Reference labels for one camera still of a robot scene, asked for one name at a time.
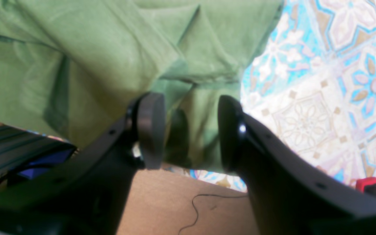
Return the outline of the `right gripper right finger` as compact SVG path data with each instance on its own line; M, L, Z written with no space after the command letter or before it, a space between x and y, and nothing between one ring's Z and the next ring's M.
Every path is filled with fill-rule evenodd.
M224 170L246 184L261 235L376 235L376 198L311 166L223 95L218 132Z

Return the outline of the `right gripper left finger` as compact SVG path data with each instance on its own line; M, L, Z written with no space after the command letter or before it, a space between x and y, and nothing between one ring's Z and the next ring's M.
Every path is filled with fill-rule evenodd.
M161 168L165 98L147 93L73 159L0 192L0 235L114 235L135 174Z

